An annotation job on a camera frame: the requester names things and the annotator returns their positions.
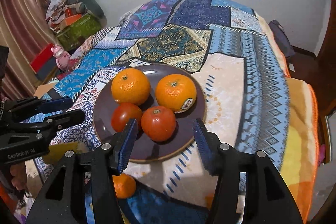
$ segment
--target tomato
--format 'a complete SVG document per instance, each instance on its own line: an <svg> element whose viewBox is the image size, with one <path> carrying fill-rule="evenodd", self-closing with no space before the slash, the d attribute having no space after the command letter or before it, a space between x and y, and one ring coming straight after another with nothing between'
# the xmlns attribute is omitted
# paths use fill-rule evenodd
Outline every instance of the tomato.
<svg viewBox="0 0 336 224"><path fill-rule="evenodd" d="M122 132L129 119L134 118L141 128L141 109L131 103L121 103L113 112L111 125L116 132Z"/></svg>
<svg viewBox="0 0 336 224"><path fill-rule="evenodd" d="M143 113L141 127L153 141L166 141L173 135L176 128L174 112L164 106L151 107Z"/></svg>

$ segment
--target plate rim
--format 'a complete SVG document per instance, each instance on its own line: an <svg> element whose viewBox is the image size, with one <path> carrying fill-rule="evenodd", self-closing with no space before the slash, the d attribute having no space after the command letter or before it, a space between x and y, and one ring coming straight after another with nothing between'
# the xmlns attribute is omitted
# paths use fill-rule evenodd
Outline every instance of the plate rim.
<svg viewBox="0 0 336 224"><path fill-rule="evenodd" d="M173 67L173 68L176 68L178 70L181 70L183 72L186 72L188 73L189 76L192 77L193 80L195 80L195 82L197 83L197 85L199 86L200 90L203 92L203 89L201 87L201 85L198 83L198 81L192 76L192 74L190 74L188 71L184 70L184 69L181 69L181 68L177 68L175 66L171 66L171 65L168 65L168 64L158 64L158 63L153 63L153 64L143 64L143 65L140 65L140 66L136 66L136 67L132 67L132 68L139 68L139 67L145 67L145 66L148 66L148 65L160 65L160 66L169 66L169 67ZM114 77L105 85L107 86L110 82L112 82L114 79ZM93 113L92 113L92 116L93 116L93 119L92 119L92 123L93 123L93 128L95 130L95 134L97 135L99 141L103 144L103 141L101 140L101 138L99 137L98 135L98 131L96 129L96 126L95 126L95 107L96 107L96 102L99 98L99 96L101 95L101 92L102 90L100 91L95 103L94 103L94 107L93 107ZM204 122L205 120L205 117L206 117L206 114L207 114L207 104L206 104L206 101L205 101L205 96L202 97L203 100L204 100L204 116L202 118L202 121ZM156 159L150 159L150 160L134 160L134 159L129 159L130 162L133 162L133 163L137 163L137 164L146 164L146 163L150 163L150 162L154 162L154 161L164 161L164 160L168 160L172 157L174 157L175 155L177 155L178 153L180 153L181 151L183 151L184 149L186 149L192 142L194 141L194 136L191 137L191 139L185 144L183 145L181 148L175 150L174 152L168 154L168 155L165 155L165 156L162 156L162 157L159 157L159 158L156 158Z"/></svg>

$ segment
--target curtain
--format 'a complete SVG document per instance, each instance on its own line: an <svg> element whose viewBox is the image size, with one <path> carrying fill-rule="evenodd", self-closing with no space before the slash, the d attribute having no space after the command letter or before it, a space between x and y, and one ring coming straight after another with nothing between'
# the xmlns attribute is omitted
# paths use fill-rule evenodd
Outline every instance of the curtain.
<svg viewBox="0 0 336 224"><path fill-rule="evenodd" d="M0 0L0 45L9 47L2 93L10 99L32 96L37 79L30 62L56 37L45 21L50 0Z"/></svg>

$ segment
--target blue patterned blanket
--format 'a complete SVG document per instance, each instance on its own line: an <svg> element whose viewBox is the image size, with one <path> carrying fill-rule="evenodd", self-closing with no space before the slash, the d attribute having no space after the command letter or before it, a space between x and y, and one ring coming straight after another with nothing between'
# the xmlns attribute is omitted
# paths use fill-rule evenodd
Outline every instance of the blue patterned blanket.
<svg viewBox="0 0 336 224"><path fill-rule="evenodd" d="M206 96L209 131L238 150L264 150L281 168L289 103L284 73L258 15L229 0L152 0L125 14L119 26L97 32L78 68L54 88L74 99L72 109L86 112L85 122L59 131L54 141L78 140L89 149L99 146L92 113L101 89L126 67L157 62L185 69L198 80ZM45 180L52 167L41 158L35 163ZM155 170L162 172L162 167L129 164L125 172L149 188L140 187L136 195L121 202L127 218L131 223L176 223L176 219L204 223L204 197L214 191L216 178L203 170L196 144L162 166L162 183L157 185L153 181L159 171ZM204 190L195 191L199 185ZM157 198L151 189L163 196ZM243 195L244 174L240 190ZM169 214L153 215L146 209L163 202Z"/></svg>

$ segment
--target green box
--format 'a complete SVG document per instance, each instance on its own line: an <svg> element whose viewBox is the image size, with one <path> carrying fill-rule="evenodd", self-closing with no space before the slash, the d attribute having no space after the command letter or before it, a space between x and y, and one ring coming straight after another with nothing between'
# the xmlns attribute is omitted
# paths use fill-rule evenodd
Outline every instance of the green box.
<svg viewBox="0 0 336 224"><path fill-rule="evenodd" d="M70 51L82 45L85 39L99 30L101 25L98 20L90 14L85 14L57 34L57 39L64 50Z"/></svg>

